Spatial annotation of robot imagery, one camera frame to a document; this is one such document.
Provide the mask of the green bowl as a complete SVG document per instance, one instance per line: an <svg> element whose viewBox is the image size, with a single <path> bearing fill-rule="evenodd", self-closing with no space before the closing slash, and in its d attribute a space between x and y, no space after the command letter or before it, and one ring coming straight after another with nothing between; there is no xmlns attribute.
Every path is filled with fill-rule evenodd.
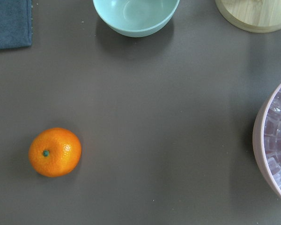
<svg viewBox="0 0 281 225"><path fill-rule="evenodd" d="M117 33L133 38L152 35L173 17L178 0L94 0L99 17Z"/></svg>

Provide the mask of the orange mandarin fruit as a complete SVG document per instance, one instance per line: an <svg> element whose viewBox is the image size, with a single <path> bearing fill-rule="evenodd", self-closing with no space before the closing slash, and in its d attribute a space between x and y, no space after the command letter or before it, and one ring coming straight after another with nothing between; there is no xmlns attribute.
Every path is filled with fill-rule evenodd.
<svg viewBox="0 0 281 225"><path fill-rule="evenodd" d="M78 137L64 128L50 128L40 133L28 152L32 167L46 177L59 177L70 173L81 158Z"/></svg>

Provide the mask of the pink bowl with ice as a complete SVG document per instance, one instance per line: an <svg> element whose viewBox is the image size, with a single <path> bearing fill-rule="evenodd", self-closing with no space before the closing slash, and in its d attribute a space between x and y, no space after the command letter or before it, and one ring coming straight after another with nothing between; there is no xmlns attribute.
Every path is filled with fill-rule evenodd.
<svg viewBox="0 0 281 225"><path fill-rule="evenodd" d="M281 83L257 114L252 144L260 172L281 198Z"/></svg>

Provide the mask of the wooden cup tree stand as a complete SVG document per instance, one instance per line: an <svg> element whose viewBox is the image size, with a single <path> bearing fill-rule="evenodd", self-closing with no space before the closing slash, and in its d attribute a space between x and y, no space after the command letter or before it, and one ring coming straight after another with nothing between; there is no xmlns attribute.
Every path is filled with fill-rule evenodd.
<svg viewBox="0 0 281 225"><path fill-rule="evenodd" d="M281 29L281 0L216 0L221 15L232 25L253 33Z"/></svg>

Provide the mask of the grey folded cloth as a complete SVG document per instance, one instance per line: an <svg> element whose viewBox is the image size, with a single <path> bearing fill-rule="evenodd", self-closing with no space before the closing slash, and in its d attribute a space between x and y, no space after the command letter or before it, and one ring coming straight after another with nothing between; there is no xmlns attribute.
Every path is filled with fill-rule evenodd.
<svg viewBox="0 0 281 225"><path fill-rule="evenodd" d="M32 45L32 1L0 0L0 50Z"/></svg>

